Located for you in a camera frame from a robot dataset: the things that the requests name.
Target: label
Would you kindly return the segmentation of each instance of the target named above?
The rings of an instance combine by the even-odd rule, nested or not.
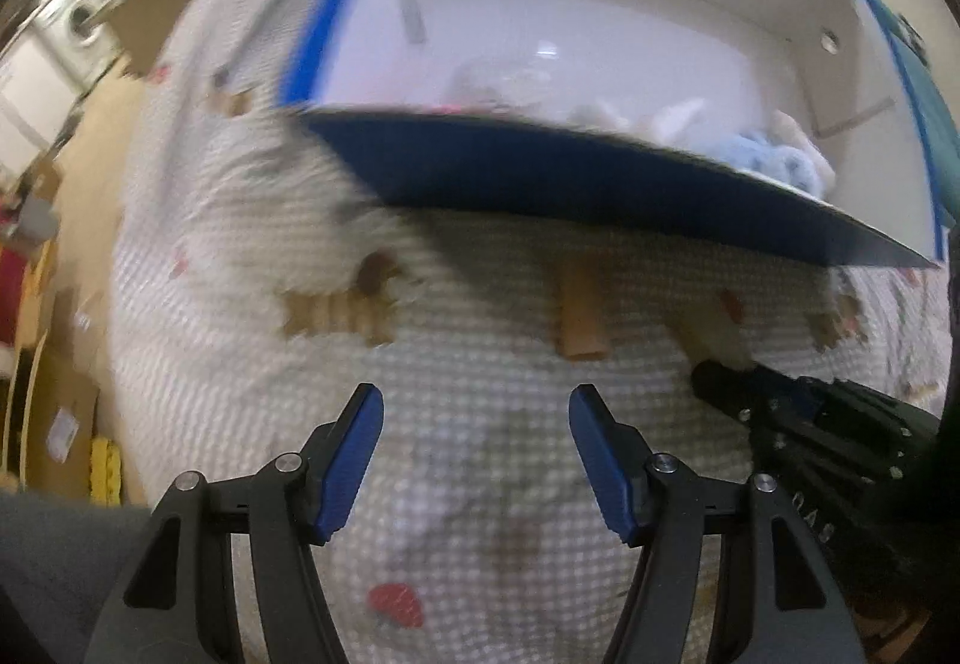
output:
[[[80,430],[80,421],[77,420],[66,409],[61,407],[56,410],[54,423],[47,433],[47,453],[56,461],[64,463],[66,456],[70,453],[70,446]]]

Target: blue gripper pad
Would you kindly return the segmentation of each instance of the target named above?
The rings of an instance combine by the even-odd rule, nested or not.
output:
[[[320,514],[314,528],[328,542],[344,528],[383,429],[383,396],[373,385],[353,415],[320,484]]]
[[[610,442],[616,421],[596,391],[585,385],[570,394],[569,417],[570,432],[604,523],[629,544],[640,527],[634,517],[634,488]]]

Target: cardboard box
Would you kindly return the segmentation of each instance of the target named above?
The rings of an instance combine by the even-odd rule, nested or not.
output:
[[[4,418],[2,467],[22,487],[86,499],[98,388],[47,347],[17,354]]]
[[[98,13],[130,56],[130,69],[146,76],[190,0],[123,0]]]
[[[944,257],[918,119],[870,0],[318,0],[280,104],[387,204],[656,229],[797,261],[927,266]],[[536,118],[462,112],[480,58],[549,61]],[[697,154],[570,125],[578,104],[630,116],[707,100],[691,135],[820,138],[819,201]]]

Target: red object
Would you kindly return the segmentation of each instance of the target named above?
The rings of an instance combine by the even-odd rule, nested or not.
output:
[[[20,292],[27,261],[11,250],[0,250],[0,342],[13,344],[16,317],[20,312]]]
[[[169,75],[170,66],[167,63],[157,65],[147,75],[147,83],[150,83],[150,85],[162,85],[163,82],[166,82]]]
[[[414,589],[403,582],[374,586],[367,594],[367,603],[405,629],[420,629],[424,625],[424,610],[419,599]]]
[[[908,285],[911,287],[920,286],[920,277],[917,276],[917,272],[912,268],[901,268],[899,272],[904,275],[904,280],[906,280]]]
[[[174,267],[170,272],[170,279],[176,280],[181,274],[186,273],[186,270],[190,267],[189,261],[186,259],[186,251],[184,248],[178,247],[174,252]]]
[[[723,289],[720,291],[720,303],[727,311],[730,319],[738,325],[743,325],[743,301],[741,301],[733,290]]]

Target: blue tape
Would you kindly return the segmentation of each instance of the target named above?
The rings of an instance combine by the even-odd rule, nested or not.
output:
[[[634,518],[634,487],[617,461],[602,424],[579,390],[570,395],[569,417],[570,433],[604,523],[629,544],[640,531]]]
[[[383,396],[371,386],[320,485],[320,514],[314,522],[320,541],[328,542],[336,531],[347,525],[382,429]]]
[[[887,40],[887,46],[890,49],[890,55],[893,58],[894,65],[896,66],[896,72],[899,73],[901,78],[901,85],[904,86],[904,93],[906,93],[907,103],[910,106],[910,111],[913,114],[913,122],[917,129],[917,135],[920,138],[920,144],[923,145],[923,163],[926,166],[926,178],[930,184],[930,203],[932,203],[933,211],[933,249],[934,256],[938,261],[943,261],[944,259],[944,234],[940,231],[940,227],[943,224],[940,213],[940,189],[937,183],[937,174],[936,169],[933,167],[933,154],[930,149],[930,139],[928,131],[926,130],[926,124],[923,122],[923,109],[920,107],[920,99],[917,97],[917,92],[914,89],[913,82],[910,80],[909,72],[907,72],[906,65],[899,52],[896,49],[896,43],[894,42],[894,35],[890,29],[885,26],[885,22],[889,21],[889,10],[883,5],[880,0],[866,0],[867,5],[870,7],[871,13],[877,18],[877,23],[880,24],[880,29],[883,31],[883,35]]]
[[[313,26],[294,51],[287,79],[280,88],[280,106],[308,103],[323,97],[330,68],[333,37],[348,0],[319,0]]]

